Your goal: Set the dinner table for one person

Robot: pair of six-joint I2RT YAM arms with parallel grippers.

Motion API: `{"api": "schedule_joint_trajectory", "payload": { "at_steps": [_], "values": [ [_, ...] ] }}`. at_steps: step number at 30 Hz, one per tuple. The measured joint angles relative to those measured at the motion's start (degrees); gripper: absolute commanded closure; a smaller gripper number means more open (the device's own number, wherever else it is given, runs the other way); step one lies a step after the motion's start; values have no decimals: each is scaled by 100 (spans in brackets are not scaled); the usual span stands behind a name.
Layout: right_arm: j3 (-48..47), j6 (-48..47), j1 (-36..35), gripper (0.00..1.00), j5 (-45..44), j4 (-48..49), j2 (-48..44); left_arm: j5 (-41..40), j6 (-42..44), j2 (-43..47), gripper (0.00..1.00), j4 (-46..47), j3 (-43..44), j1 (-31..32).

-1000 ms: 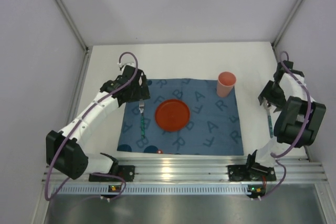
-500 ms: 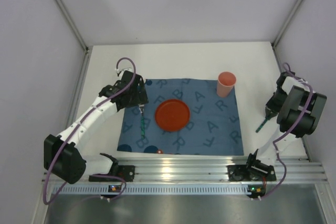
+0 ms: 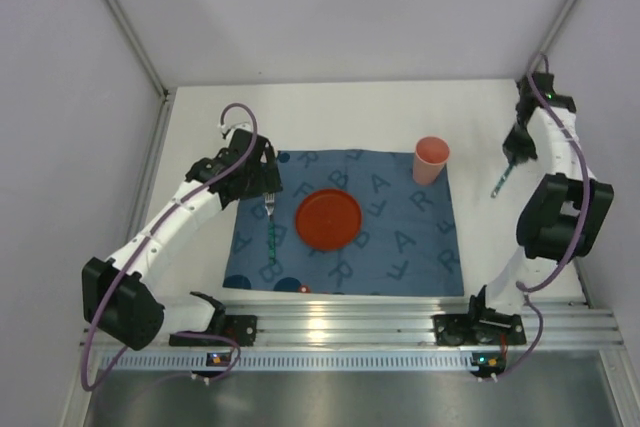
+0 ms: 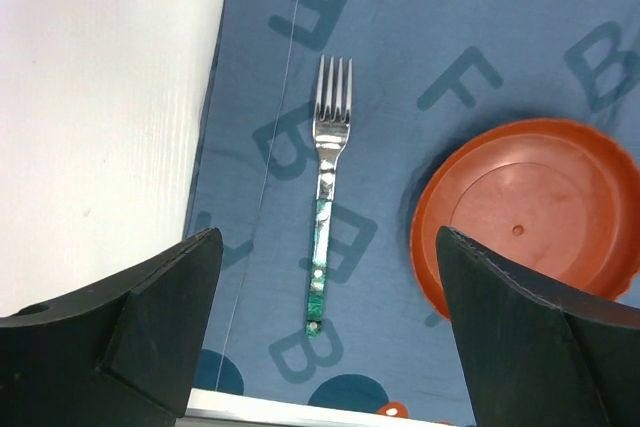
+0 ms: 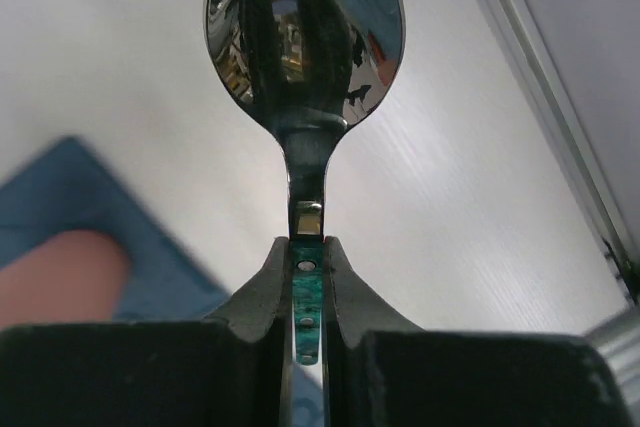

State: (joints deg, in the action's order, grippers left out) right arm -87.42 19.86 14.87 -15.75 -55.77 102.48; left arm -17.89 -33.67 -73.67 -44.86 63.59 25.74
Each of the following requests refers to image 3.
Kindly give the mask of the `pink plastic cup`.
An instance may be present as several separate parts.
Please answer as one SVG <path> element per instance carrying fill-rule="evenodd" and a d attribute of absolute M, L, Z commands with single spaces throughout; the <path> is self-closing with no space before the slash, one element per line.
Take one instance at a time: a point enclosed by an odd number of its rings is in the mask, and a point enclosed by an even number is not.
<path fill-rule="evenodd" d="M 435 136 L 420 139 L 415 146 L 412 174 L 419 185 L 433 183 L 450 156 L 448 144 Z"/>

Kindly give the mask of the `silver metal spoon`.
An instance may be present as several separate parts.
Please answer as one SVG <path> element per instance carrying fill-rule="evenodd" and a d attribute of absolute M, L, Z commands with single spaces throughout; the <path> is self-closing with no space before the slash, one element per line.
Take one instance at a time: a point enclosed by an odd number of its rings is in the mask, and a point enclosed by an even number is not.
<path fill-rule="evenodd" d="M 499 177 L 495 187 L 491 191 L 490 197 L 492 199 L 495 199 L 499 195 L 501 189 L 503 188 L 504 184 L 508 180 L 508 178 L 509 178 L 512 170 L 514 169 L 514 167 L 515 167 L 515 165 L 513 163 L 509 163 L 507 165 L 506 169 L 504 170 L 502 175 Z"/>

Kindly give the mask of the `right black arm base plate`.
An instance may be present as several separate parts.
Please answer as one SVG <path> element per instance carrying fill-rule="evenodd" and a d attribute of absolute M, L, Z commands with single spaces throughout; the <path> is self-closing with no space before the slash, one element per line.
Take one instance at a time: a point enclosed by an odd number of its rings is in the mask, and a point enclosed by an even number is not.
<path fill-rule="evenodd" d="M 519 315 L 489 314 L 473 318 L 469 314 L 441 314 L 433 317 L 436 344 L 445 347 L 508 346 L 526 344 Z"/>

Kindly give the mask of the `green-handled fork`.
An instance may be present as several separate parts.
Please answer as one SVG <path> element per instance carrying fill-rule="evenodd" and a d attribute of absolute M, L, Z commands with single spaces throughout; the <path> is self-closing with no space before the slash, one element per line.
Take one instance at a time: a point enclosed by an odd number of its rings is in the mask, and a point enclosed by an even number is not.
<path fill-rule="evenodd" d="M 276 264 L 276 235 L 275 235 L 275 223 L 274 223 L 274 211 L 275 211 L 275 194 L 266 193 L 264 195 L 265 211 L 268 219 L 268 253 L 269 263 L 271 265 Z"/>

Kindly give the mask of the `blue letter-print cloth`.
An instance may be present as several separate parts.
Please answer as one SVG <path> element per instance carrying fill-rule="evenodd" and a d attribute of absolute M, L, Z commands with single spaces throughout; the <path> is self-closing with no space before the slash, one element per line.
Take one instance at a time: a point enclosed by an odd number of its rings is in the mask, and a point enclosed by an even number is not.
<path fill-rule="evenodd" d="M 238 205 L 226 288 L 253 291 L 407 297 L 464 292 L 447 174 L 428 186 L 412 177 L 410 153 L 369 150 L 282 151 L 283 189 L 275 197 L 275 255 L 261 198 Z M 322 189 L 350 194 L 362 212 L 355 239 L 322 252 L 295 227 L 301 202 Z"/>

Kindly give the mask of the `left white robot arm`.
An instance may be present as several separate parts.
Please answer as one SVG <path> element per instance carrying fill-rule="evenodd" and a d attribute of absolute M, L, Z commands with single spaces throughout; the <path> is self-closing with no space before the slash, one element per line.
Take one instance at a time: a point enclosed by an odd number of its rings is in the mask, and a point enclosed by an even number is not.
<path fill-rule="evenodd" d="M 154 286 L 198 230 L 229 204 L 282 191 L 271 142 L 247 124 L 227 132 L 228 144 L 190 168 L 159 214 L 108 259 L 82 269 L 83 314 L 88 322 L 139 351 L 160 334 L 188 331 L 218 335 L 225 308 L 191 292 L 160 298 Z"/>

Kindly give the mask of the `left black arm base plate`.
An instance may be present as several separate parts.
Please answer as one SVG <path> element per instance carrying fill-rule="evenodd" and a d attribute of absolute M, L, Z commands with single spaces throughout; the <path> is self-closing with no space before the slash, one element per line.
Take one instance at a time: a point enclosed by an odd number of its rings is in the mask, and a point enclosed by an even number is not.
<path fill-rule="evenodd" d="M 223 340 L 212 339 L 211 336 L 224 337 L 236 342 L 240 347 L 254 345 L 257 335 L 258 318 L 254 315 L 220 315 L 216 316 L 212 324 L 204 332 L 196 335 L 206 335 L 206 338 L 192 338 L 172 334 L 169 345 L 172 347 L 209 347 L 227 346 Z"/>

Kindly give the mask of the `red plastic plate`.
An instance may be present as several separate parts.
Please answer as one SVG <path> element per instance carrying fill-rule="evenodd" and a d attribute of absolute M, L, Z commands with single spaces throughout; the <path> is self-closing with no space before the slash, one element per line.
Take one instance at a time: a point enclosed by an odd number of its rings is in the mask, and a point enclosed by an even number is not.
<path fill-rule="evenodd" d="M 298 206 L 294 225 L 300 239 L 319 251 L 340 250 L 361 231 L 362 210 L 356 199 L 339 189 L 321 189 Z"/>

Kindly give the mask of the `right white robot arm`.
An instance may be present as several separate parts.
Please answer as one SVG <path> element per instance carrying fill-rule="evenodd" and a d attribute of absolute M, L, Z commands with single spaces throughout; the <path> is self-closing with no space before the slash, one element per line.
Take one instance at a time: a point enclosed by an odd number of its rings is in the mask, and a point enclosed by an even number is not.
<path fill-rule="evenodd" d="M 543 175 L 518 218 L 514 255 L 469 301 L 471 328 L 487 337 L 515 331 L 530 295 L 589 254 L 614 199 L 613 187 L 587 165 L 575 102 L 555 92 L 553 74 L 530 72 L 517 88 L 516 119 L 503 153 L 510 169 L 534 161 Z"/>

